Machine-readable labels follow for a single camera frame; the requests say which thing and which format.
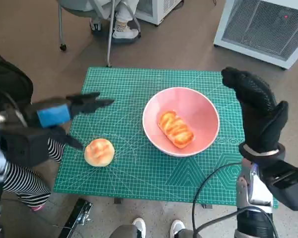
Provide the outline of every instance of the pastry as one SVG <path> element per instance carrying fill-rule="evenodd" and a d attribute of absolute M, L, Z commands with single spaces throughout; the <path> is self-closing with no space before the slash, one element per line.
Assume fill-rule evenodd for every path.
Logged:
<path fill-rule="evenodd" d="M 115 149 L 112 143 L 106 139 L 93 140 L 86 146 L 84 157 L 86 162 L 95 167 L 103 167 L 113 160 Z"/>
<path fill-rule="evenodd" d="M 158 126 L 168 139 L 180 149 L 186 147 L 194 139 L 193 132 L 174 111 L 163 113 Z"/>

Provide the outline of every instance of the shoe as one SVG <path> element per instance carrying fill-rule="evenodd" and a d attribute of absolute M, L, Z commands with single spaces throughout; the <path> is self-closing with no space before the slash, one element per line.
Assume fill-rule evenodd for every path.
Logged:
<path fill-rule="evenodd" d="M 182 229 L 185 229 L 185 226 L 182 221 L 180 220 L 173 221 L 170 228 L 170 238 L 174 238 L 174 236 Z"/>
<path fill-rule="evenodd" d="M 141 237 L 146 238 L 146 224 L 142 218 L 136 218 L 133 221 L 133 225 L 137 227 L 139 231 L 141 231 Z"/>
<path fill-rule="evenodd" d="M 101 32 L 101 20 L 93 21 L 90 19 L 89 26 L 93 34 L 99 34 Z"/>
<path fill-rule="evenodd" d="M 116 29 L 117 22 L 114 27 L 113 43 L 133 43 L 139 36 L 137 29 L 130 29 L 127 25 L 123 31 L 117 31 Z"/>
<path fill-rule="evenodd" d="M 37 212 L 39 210 L 41 210 L 44 206 L 39 206 L 39 207 L 31 207 L 31 209 L 33 210 L 33 212 Z"/>

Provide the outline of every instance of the chair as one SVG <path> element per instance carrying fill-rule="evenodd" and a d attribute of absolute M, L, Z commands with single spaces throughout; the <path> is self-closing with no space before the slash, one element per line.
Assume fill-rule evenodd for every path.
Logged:
<path fill-rule="evenodd" d="M 114 28 L 114 13 L 115 8 L 119 3 L 124 4 L 130 15 L 133 16 L 133 19 L 139 30 L 139 37 L 141 36 L 141 29 L 138 20 L 136 19 L 134 13 L 124 0 L 57 0 L 59 4 L 59 30 L 60 30 L 60 49 L 65 52 L 67 46 L 63 40 L 63 30 L 62 30 L 62 8 L 68 11 L 69 13 L 80 16 L 80 17 L 98 17 L 100 19 L 108 19 L 110 16 L 110 27 L 109 27 L 109 36 L 108 36 L 108 48 L 107 48 L 107 67 L 111 67 L 110 63 L 110 51 L 112 43 L 112 35 Z"/>

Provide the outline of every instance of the grid lines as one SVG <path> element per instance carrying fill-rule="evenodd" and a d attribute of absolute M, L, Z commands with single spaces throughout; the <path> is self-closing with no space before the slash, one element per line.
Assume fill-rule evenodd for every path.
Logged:
<path fill-rule="evenodd" d="M 219 135 L 206 151 L 188 158 L 163 154 L 147 139 L 142 114 L 148 100 L 170 87 L 188 87 L 206 95 L 220 115 Z M 110 140 L 116 150 L 103 168 L 87 164 L 83 152 L 67 146 L 55 192 L 162 201 L 192 202 L 198 186 L 217 167 L 239 162 L 244 140 L 241 111 L 233 90 L 219 72 L 135 68 L 88 69 L 83 93 L 99 91 L 115 103 L 91 115 L 78 115 L 70 134 L 84 146 L 96 138 Z M 225 168 L 210 180 L 198 202 L 235 205 L 240 167 Z"/>

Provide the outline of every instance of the concrete floor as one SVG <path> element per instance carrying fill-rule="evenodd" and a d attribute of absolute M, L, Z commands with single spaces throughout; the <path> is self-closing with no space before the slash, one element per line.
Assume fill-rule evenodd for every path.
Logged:
<path fill-rule="evenodd" d="M 279 100 L 290 103 L 289 122 L 281 142 L 287 148 L 287 160 L 298 166 L 298 61 L 288 71 L 223 48 L 214 48 L 213 39 L 224 5 L 218 0 L 185 1 L 158 27 L 141 22 L 143 37 L 134 45 L 115 46 L 112 63 L 116 67 L 173 68 L 220 71 L 230 65 L 252 71 L 269 82 Z M 79 92 L 90 66 L 105 66 L 106 40 L 94 38 L 88 19 L 64 13 L 64 33 L 68 52 L 58 48 L 58 9 L 50 0 L 0 0 L 0 54 L 21 68 L 34 82 L 33 100 Z M 52 162 L 42 164 L 41 171 L 52 185 L 57 173 Z M 50 202 L 38 214 L 51 223 L 62 225 L 78 196 L 52 194 Z M 87 197 L 94 204 L 91 221 L 78 230 L 85 238 L 107 238 L 121 224 L 141 216 L 147 223 L 148 238 L 168 237 L 174 219 L 191 224 L 191 204 L 125 200 L 114 205 L 112 198 Z M 60 229 L 47 225 L 27 208 L 2 202 L 6 237 L 54 238 Z M 196 209 L 197 224 L 235 210 L 215 206 L 213 210 Z M 298 237 L 298 212 L 283 205 L 275 211 L 280 237 Z M 202 232 L 205 238 L 231 238 L 235 219 L 219 223 Z"/>

